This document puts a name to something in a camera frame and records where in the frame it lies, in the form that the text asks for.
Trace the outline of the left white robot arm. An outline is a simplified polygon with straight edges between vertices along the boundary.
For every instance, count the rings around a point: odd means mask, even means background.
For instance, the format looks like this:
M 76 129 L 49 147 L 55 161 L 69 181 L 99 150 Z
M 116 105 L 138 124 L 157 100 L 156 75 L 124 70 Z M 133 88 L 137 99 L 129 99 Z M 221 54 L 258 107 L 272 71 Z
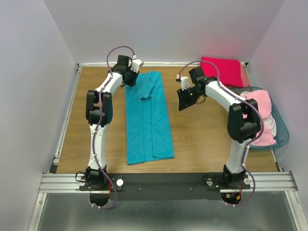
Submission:
M 143 61 L 119 55 L 117 63 L 108 70 L 105 81 L 95 90 L 89 90 L 86 96 L 86 119 L 90 126 L 90 159 L 85 170 L 88 187 L 102 190 L 110 182 L 106 174 L 106 134 L 113 119 L 113 99 L 115 91 L 124 85 L 136 84 Z

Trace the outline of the teal t shirt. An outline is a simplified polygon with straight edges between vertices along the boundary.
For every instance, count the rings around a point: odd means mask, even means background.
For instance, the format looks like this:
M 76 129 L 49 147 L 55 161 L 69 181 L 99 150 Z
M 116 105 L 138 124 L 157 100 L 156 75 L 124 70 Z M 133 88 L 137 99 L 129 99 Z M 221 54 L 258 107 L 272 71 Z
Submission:
M 174 158 L 162 74 L 140 74 L 133 87 L 126 86 L 127 164 Z

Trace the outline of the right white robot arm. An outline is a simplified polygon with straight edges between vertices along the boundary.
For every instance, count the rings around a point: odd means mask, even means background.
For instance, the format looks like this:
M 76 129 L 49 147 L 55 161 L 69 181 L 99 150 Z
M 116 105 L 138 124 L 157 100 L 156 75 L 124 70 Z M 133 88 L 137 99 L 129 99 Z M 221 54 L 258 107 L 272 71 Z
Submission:
M 244 181 L 246 157 L 263 124 L 256 100 L 246 100 L 226 88 L 217 77 L 206 77 L 201 67 L 189 71 L 189 77 L 177 74 L 181 84 L 177 91 L 179 110 L 197 103 L 201 96 L 210 97 L 228 112 L 227 131 L 231 138 L 229 159 L 223 167 L 221 182 L 228 189 Z

